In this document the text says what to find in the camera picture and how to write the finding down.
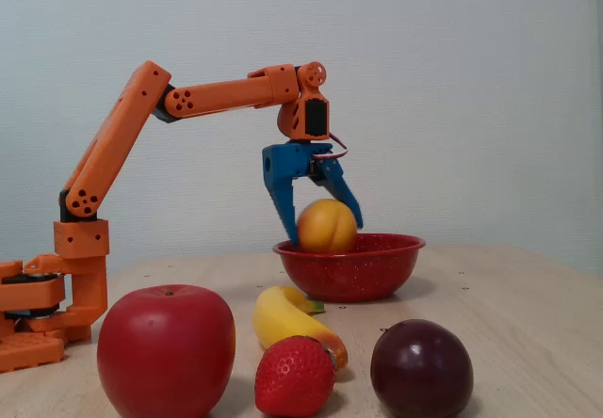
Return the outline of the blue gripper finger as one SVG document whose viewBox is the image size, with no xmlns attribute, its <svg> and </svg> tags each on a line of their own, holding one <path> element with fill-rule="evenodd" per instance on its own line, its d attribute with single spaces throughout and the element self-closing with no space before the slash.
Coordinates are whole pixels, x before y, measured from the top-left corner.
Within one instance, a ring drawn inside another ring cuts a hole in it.
<svg viewBox="0 0 603 418">
<path fill-rule="evenodd" d="M 267 189 L 289 240 L 298 245 L 299 234 L 293 204 L 293 180 L 281 179 L 276 182 L 268 182 Z"/>
<path fill-rule="evenodd" d="M 334 199 L 350 208 L 358 229 L 364 227 L 359 202 L 346 183 L 343 169 L 337 159 L 313 159 L 310 163 L 309 178 L 315 185 L 325 188 Z"/>
</svg>

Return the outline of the blue gripper body with motor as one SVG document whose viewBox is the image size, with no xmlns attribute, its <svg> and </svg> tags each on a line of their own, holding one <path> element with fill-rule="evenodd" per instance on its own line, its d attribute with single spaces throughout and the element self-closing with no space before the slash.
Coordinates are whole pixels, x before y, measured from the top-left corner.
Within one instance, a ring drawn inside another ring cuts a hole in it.
<svg viewBox="0 0 603 418">
<path fill-rule="evenodd" d="M 274 188 L 301 177 L 318 177 L 318 165 L 335 160 L 331 143 L 289 140 L 287 143 L 270 145 L 262 151 L 264 183 Z"/>
</svg>

